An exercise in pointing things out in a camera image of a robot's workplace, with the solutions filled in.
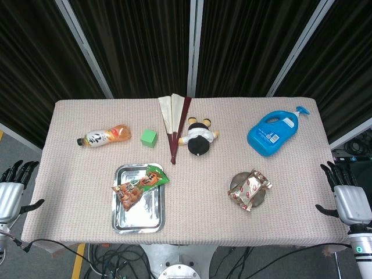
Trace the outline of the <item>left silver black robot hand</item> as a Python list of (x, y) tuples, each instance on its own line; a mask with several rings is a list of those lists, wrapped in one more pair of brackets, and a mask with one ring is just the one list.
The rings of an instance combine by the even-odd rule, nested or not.
[(23, 164), (23, 161), (19, 160), (0, 174), (1, 225), (15, 221), (20, 214), (38, 209), (45, 202), (44, 199), (39, 199), (34, 204), (21, 205), (23, 192), (26, 190), (31, 175), (38, 164), (38, 161)]

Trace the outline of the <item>red white snack packet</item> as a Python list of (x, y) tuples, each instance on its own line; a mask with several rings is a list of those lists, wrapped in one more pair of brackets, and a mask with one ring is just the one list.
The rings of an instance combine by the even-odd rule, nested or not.
[(250, 212), (252, 210), (253, 200), (256, 194), (272, 187), (272, 183), (260, 172), (255, 169), (249, 172), (247, 178), (232, 190), (228, 188), (229, 198), (243, 210)]

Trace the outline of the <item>green orange snack bag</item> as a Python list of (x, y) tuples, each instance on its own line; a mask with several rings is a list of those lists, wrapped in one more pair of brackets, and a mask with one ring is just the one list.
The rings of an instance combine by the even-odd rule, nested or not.
[(112, 190), (120, 199), (124, 210), (128, 212), (142, 198), (145, 192), (164, 185), (169, 181), (168, 176), (161, 168), (148, 164), (145, 168), (144, 176), (113, 186)]

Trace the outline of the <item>black electronics box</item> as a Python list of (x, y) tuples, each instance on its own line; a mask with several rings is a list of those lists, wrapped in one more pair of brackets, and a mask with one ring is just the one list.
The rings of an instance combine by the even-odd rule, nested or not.
[(337, 166), (348, 169), (355, 176), (372, 173), (372, 158), (369, 156), (351, 155), (343, 149), (333, 150), (332, 156)]

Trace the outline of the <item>blue detergent jug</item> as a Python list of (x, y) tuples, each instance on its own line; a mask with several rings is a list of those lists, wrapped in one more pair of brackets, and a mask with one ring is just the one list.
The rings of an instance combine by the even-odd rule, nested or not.
[(275, 154), (299, 127), (299, 116), (310, 115), (303, 106), (297, 106), (294, 112), (276, 110), (268, 113), (252, 127), (247, 134), (248, 144), (261, 156)]

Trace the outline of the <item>orange tea bottle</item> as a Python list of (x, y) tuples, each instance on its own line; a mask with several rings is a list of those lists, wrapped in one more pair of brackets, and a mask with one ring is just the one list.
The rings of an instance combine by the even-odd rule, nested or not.
[(99, 147), (114, 142), (124, 142), (131, 138), (131, 131), (127, 125), (117, 125), (107, 130), (97, 130), (86, 133), (77, 139), (78, 146)]

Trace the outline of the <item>round steel plate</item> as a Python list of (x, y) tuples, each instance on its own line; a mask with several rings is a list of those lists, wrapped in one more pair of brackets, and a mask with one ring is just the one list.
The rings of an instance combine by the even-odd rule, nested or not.
[[(236, 187), (238, 184), (240, 184), (242, 181), (244, 181), (244, 179), (247, 178), (248, 175), (249, 175), (249, 172), (240, 172), (240, 173), (236, 174), (230, 182), (229, 190), (232, 190), (234, 187)], [(252, 207), (256, 208), (256, 207), (260, 206), (264, 202), (265, 197), (266, 197), (266, 191), (265, 190), (256, 194), (256, 198), (253, 200)]]

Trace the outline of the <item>black pleated curtain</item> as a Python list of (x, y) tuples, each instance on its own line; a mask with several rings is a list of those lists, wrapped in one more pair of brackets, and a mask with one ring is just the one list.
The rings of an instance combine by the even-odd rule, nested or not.
[(320, 0), (205, 0), (196, 97), (264, 97)]
[(372, 117), (372, 0), (335, 0), (275, 93), (313, 98), (328, 141)]
[(186, 96), (190, 0), (69, 0), (115, 98)]
[(0, 123), (42, 148), (55, 104), (103, 99), (54, 0), (0, 0)]

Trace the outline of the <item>rectangular steel tray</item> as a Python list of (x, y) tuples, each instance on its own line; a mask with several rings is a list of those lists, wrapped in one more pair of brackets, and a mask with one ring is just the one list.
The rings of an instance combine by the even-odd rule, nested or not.
[[(146, 175), (147, 164), (127, 164), (115, 172), (114, 185), (138, 180)], [(165, 223), (164, 185), (143, 194), (141, 199), (126, 211), (116, 193), (112, 194), (112, 228), (118, 234), (154, 233)]]

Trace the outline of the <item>green cube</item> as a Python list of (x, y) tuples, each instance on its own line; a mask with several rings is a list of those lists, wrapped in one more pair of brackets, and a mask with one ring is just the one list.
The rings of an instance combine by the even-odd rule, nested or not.
[(158, 140), (158, 134), (156, 131), (145, 129), (140, 140), (143, 146), (154, 148)]

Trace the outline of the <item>pink woven tablecloth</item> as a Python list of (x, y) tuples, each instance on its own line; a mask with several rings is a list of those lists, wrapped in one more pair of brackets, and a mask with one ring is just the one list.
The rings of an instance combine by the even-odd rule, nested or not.
[[(267, 113), (305, 107), (297, 133), (269, 158), (246, 140)], [(176, 164), (157, 99), (82, 99), (55, 104), (35, 179), (22, 240), (49, 253), (60, 243), (204, 244), (221, 246), (299, 245), (345, 242), (347, 227), (321, 214), (334, 207), (320, 165), (332, 160), (316, 101), (311, 98), (196, 98), (189, 116), (212, 122), (219, 137), (207, 154), (179, 147)], [(86, 133), (127, 125), (131, 138), (99, 147), (78, 146)], [(154, 148), (143, 146), (145, 129), (156, 131)], [(157, 163), (168, 175), (165, 224), (150, 234), (120, 235), (112, 228), (112, 186), (124, 164)], [(227, 192), (240, 172), (260, 171), (271, 183), (264, 202), (243, 210)]]

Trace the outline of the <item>black white plush doll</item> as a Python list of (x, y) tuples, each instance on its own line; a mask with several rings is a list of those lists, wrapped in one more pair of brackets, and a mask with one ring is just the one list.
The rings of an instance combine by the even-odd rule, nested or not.
[(199, 122), (195, 117), (190, 117), (188, 124), (187, 135), (178, 139), (178, 145), (186, 145), (189, 152), (197, 157), (206, 154), (210, 149), (210, 144), (218, 138), (219, 132), (209, 130), (211, 126), (209, 119)]

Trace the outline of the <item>cream maroon folding fan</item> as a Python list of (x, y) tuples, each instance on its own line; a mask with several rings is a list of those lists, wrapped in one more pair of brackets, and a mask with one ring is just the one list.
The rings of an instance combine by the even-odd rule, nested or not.
[(158, 98), (162, 112), (164, 126), (167, 132), (169, 148), (171, 153), (171, 163), (176, 164), (178, 140), (180, 139), (191, 98), (171, 94)]

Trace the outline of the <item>grey metal partition post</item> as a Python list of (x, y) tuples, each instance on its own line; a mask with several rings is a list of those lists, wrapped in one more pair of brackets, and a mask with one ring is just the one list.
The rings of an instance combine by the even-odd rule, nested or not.
[(190, 0), (187, 96), (196, 96), (204, 0)]
[(72, 33), (76, 43), (78, 44), (83, 57), (88, 63), (90, 70), (92, 71), (97, 83), (100, 86), (101, 91), (107, 99), (113, 99), (114, 96), (106, 81), (105, 76), (101, 70), (101, 67), (91, 49), (91, 46), (87, 40), (87, 37), (81, 27), (81, 24), (70, 4), (69, 0), (54, 0), (58, 7), (62, 17), (64, 18), (70, 32)]
[(286, 58), (283, 66), (278, 72), (276, 78), (274, 79), (271, 87), (269, 88), (266, 98), (273, 97), (276, 93), (278, 87), (283, 82), (284, 78), (287, 76), (288, 72), (296, 62), (297, 58), (304, 50), (305, 46), (313, 36), (314, 32), (319, 27), (320, 23), (323, 21), (331, 7), (333, 6), (335, 0), (320, 0), (316, 6), (314, 12), (307, 21), (304, 29), (302, 30), (300, 36), (298, 37), (296, 43), (291, 49), (288, 57)]

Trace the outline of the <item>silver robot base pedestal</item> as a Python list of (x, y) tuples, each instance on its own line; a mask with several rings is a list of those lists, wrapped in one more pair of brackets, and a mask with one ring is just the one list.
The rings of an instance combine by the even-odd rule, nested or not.
[(209, 279), (216, 245), (142, 245), (156, 279)]

